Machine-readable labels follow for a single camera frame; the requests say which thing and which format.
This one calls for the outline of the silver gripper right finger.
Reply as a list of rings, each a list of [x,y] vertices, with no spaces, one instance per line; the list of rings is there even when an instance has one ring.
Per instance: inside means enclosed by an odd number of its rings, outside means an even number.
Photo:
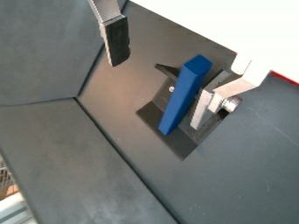
[[[241,104],[238,95],[261,86],[270,68],[257,59],[239,54],[231,64],[231,71],[221,71],[201,92],[193,114],[191,127],[198,130],[209,116],[221,109],[230,113]]]

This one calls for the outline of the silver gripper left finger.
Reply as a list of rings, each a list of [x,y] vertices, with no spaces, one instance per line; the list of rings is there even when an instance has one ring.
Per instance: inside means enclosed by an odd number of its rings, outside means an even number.
[[[88,4],[98,19],[108,63],[116,67],[131,54],[127,17],[122,14],[118,0],[88,0]]]

